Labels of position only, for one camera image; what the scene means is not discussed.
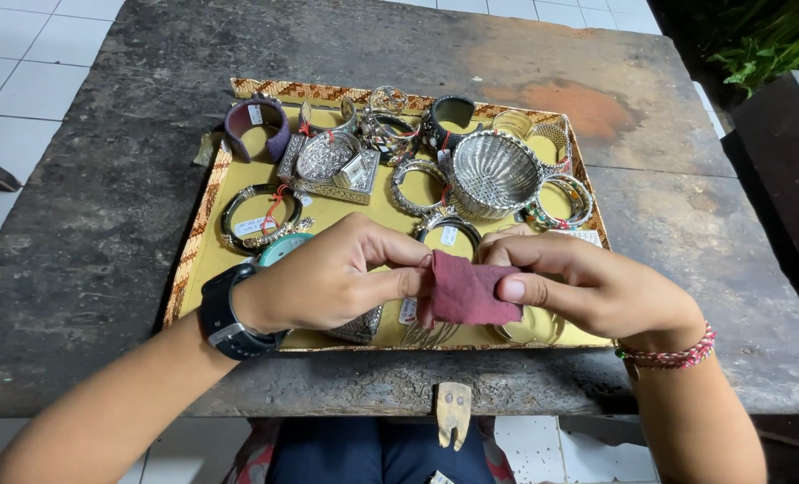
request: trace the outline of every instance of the black wristwatch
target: black wristwatch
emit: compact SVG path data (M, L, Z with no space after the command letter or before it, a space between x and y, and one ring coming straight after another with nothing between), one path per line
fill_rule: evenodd
M276 350L288 334L288 331L257 333L235 316L233 287L260 269L253 264L238 264L202 285L202 304L198 310L202 334L210 345L233 360L243 361Z

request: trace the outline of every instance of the friendship bracelet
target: friendship bracelet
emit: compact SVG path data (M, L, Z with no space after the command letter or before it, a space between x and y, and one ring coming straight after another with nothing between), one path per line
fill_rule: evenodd
M684 369L690 366L695 366L698 363L706 360L713 352L713 345L716 340L716 331L710 327L710 323L704 321L706 325L706 332L701 338L701 341L695 344L692 348L685 351L677 351L675 353L654 353L651 351L638 351L631 350L625 346L619 345L614 350L614 354L618 358L630 361L633 365L640 368L652 369ZM655 363L656 365L646 365L644 363Z

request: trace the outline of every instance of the hand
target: hand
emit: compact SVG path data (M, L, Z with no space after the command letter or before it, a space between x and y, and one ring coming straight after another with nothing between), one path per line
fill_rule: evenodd
M703 336L698 305L656 270L579 238L531 234L521 224L483 237L480 262L531 271L502 279L502 300L542 307L635 350L685 350Z
M414 238L353 213L239 284L233 306L261 333L333 329L388 301L417 296L431 255ZM398 268L368 272L385 264Z

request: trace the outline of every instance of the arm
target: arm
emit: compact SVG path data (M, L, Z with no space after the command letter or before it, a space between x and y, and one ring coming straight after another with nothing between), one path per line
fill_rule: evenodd
M698 305L655 270L577 238L529 233L517 225L487 235L480 246L480 260L488 264L532 271L501 280L498 295L505 301L554 311L634 350L681 351L703 337ZM563 282L538 274L561 276ZM767 481L755 427L715 354L691 368L637 373L632 387L663 482Z
M425 273L417 267L429 255L404 233L350 215L237 285L233 308L260 333L331 329L417 295ZM368 273L388 262L412 267ZM289 304L296 294L309 304ZM197 314L187 314L41 412L0 455L0 484L115 482L237 363L205 342Z

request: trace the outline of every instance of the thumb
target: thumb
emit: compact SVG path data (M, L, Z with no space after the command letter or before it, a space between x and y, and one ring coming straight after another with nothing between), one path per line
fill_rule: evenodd
M362 297L373 308L396 299L430 295L431 269L400 267L363 274Z
M496 291L503 301L542 307L572 322L588 321L597 299L592 289L577 288L525 272L504 276Z

